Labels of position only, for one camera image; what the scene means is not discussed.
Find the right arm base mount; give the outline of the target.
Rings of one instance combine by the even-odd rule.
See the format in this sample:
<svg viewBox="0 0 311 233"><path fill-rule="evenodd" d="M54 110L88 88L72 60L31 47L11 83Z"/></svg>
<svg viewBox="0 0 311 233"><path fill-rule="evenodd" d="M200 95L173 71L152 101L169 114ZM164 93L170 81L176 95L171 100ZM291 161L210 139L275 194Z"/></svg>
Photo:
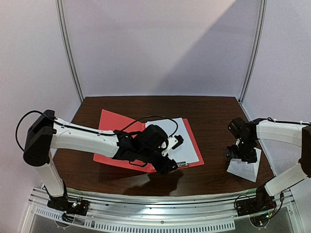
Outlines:
<svg viewBox="0 0 311 233"><path fill-rule="evenodd" d="M277 206L275 197L268 196L263 189L256 190L256 196L239 195L234 201L234 209L238 216L249 216L250 223L255 228L265 228L281 209L284 201L284 192L279 195L280 205Z"/></svg>

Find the small white paper sheet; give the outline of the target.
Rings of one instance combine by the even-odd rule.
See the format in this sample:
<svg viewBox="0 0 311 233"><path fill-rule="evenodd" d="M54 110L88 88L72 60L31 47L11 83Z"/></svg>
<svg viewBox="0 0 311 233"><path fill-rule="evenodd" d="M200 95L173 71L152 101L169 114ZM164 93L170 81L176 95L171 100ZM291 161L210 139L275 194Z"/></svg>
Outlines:
<svg viewBox="0 0 311 233"><path fill-rule="evenodd" d="M261 150L255 148L255 151L257 155L255 163L242 162L241 159L231 159L227 172L255 183L259 171Z"/></svg>

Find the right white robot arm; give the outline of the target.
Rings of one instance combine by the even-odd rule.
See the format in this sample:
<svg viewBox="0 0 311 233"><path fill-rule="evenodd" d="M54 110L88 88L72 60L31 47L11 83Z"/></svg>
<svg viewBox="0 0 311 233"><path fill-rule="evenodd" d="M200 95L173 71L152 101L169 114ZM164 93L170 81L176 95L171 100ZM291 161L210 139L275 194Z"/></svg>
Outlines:
<svg viewBox="0 0 311 233"><path fill-rule="evenodd" d="M228 124L228 130L236 143L226 148L227 160L255 163L258 161L256 146L260 142L265 148L277 144L276 149L267 150L276 176L256 189L251 207L261 212L275 195L285 191L311 176L311 124L309 122L280 121L257 118L244 121L238 117Z"/></svg>

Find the large white paper sheet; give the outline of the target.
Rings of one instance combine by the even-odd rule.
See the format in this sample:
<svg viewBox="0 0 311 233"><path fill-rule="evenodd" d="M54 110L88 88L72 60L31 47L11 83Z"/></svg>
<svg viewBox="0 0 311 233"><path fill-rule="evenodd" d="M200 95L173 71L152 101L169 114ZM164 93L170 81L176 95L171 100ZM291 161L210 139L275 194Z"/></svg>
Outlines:
<svg viewBox="0 0 311 233"><path fill-rule="evenodd" d="M178 129L174 135L181 135L184 141L176 149L169 149L168 157L170 159L174 159L177 163L186 162L192 164L199 162L198 155L195 151L194 145L192 144L183 119L173 118L173 120L178 124ZM170 136L176 129L176 124L169 119L147 121L145 126L147 127L152 124L159 126L168 136Z"/></svg>

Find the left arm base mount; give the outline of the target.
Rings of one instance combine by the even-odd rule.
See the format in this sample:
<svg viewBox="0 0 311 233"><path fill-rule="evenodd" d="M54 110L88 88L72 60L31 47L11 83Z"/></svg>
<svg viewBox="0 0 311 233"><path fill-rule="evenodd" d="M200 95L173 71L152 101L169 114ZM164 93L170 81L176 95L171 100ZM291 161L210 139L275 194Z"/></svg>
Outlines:
<svg viewBox="0 0 311 233"><path fill-rule="evenodd" d="M83 197L78 197L74 201L70 201L67 192L60 197L53 197L49 195L49 201L47 206L49 208L62 211L63 214L61 219L65 222L72 223L76 215L86 216L90 202L83 199Z"/></svg>

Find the red file folder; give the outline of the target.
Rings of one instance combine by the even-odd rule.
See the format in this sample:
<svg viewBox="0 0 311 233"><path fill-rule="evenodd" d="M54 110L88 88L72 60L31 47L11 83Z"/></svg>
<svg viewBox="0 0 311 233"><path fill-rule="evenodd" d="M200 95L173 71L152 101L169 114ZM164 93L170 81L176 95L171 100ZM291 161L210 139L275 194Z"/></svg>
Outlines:
<svg viewBox="0 0 311 233"><path fill-rule="evenodd" d="M199 147L197 145L197 142L195 140L195 137L193 135L193 132L191 130L190 124L188 122L188 120L186 118L182 118L186 129L188 131L188 134L190 136L190 139L192 141L192 144L194 145L195 151L198 155L199 158L199 162L196 163L192 163L190 164L189 167L181 167L181 168L190 168L190 167L195 167L195 166L201 166L204 165L205 162L203 160L203 157L201 155L201 152L199 150ZM99 122L99 129L100 130L104 130L104 131L113 131L113 130L121 130L124 127L126 127L127 125L129 125L130 123L134 122L134 120L132 118L129 118L127 116L123 116L117 113L113 113L110 112L108 110L103 109L101 112L101 118L100 118L100 122ZM135 124L133 124L132 126L130 126L128 129L126 129L125 131L128 132L134 132L134 131L142 131L146 128L145 123L142 122L136 122ZM103 155L100 154L94 154L93 155L93 161L100 163L100 164L104 164L104 165L110 165L110 166L116 166L116 167L121 167L121 168L127 168L127 169L131 169L131 170L137 170L137 171L142 171L145 173L154 173L156 172L156 170L153 168L153 166L151 164L148 164L146 167L138 167L138 166L132 166L128 163L128 161L121 161L121 160L114 160L111 158L107 158Z"/></svg>

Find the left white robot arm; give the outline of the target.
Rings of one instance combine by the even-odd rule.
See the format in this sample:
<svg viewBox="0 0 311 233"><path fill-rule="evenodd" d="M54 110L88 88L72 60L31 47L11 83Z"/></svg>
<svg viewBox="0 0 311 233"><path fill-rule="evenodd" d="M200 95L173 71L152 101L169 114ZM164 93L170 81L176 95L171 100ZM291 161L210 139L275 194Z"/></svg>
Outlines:
<svg viewBox="0 0 311 233"><path fill-rule="evenodd" d="M113 160L136 160L151 164L156 172L165 175L177 169L177 163L168 153L183 143L180 135L167 135L157 125L142 131L127 133L125 129L100 131L66 122L55 117L53 110L39 113L29 127L23 159L35 167L53 202L62 211L72 207L66 187L54 165L51 149L69 149L103 155Z"/></svg>

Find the metal bottom folder clip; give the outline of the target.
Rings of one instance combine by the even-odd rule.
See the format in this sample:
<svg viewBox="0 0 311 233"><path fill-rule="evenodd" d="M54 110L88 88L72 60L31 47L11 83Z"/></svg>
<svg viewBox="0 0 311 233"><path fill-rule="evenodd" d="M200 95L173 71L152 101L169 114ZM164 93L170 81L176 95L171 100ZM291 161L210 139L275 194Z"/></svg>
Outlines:
<svg viewBox="0 0 311 233"><path fill-rule="evenodd" d="M178 162L177 166L178 166L178 168L180 168L180 167L189 167L190 164L186 163L185 161L183 161L183 162Z"/></svg>

